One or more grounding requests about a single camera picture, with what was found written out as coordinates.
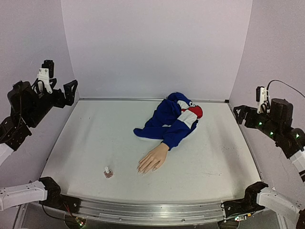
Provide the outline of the pink nail polish bottle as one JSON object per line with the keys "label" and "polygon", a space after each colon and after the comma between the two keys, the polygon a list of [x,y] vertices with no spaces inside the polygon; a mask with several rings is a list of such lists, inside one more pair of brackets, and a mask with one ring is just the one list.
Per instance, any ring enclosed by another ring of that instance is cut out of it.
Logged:
{"label": "pink nail polish bottle", "polygon": [[113,176],[113,172],[110,171],[109,173],[107,173],[106,171],[104,171],[104,175],[107,179],[111,178]]}

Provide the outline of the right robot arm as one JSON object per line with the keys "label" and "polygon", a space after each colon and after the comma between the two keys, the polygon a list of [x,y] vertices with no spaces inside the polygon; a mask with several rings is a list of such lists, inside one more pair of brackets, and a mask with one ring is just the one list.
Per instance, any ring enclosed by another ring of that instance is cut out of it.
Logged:
{"label": "right robot arm", "polygon": [[[274,98],[269,108],[259,112],[257,108],[241,105],[233,113],[238,124],[257,129],[281,148],[285,157],[296,167],[299,176],[305,178],[305,133],[292,128],[293,105],[285,99]],[[239,221],[249,214],[265,208],[295,224],[297,229],[305,227],[305,210],[297,202],[277,193],[268,184],[258,181],[245,189],[242,199],[225,201],[221,204],[227,219]]]}

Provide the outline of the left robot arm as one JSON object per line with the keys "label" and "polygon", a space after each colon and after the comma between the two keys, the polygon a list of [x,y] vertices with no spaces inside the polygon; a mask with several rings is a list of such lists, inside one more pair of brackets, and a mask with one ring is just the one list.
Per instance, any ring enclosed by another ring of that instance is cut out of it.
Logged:
{"label": "left robot arm", "polygon": [[[54,89],[51,94],[47,92],[46,87],[39,89],[39,83],[39,80],[36,80],[34,84],[19,81],[8,92],[10,115],[0,124],[0,161],[2,163],[20,148],[27,137],[32,135],[31,129],[36,128],[53,107],[64,108],[74,103],[77,80],[65,84],[63,90]],[[52,208],[65,208],[67,205],[60,186],[51,177],[0,189],[2,211],[35,201]]]}

